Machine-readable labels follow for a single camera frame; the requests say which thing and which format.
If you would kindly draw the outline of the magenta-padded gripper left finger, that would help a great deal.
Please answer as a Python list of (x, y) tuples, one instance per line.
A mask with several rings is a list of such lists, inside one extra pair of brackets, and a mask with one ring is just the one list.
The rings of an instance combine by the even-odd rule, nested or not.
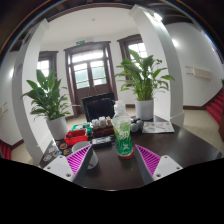
[(67, 157), (58, 156), (44, 170), (81, 186), (92, 155), (93, 147), (87, 145)]

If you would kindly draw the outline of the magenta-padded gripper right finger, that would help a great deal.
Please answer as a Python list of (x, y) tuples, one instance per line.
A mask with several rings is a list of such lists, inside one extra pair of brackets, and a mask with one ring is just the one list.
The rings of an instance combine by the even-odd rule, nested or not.
[(159, 156), (140, 145), (134, 146), (134, 155), (145, 185), (182, 169), (182, 167), (168, 155)]

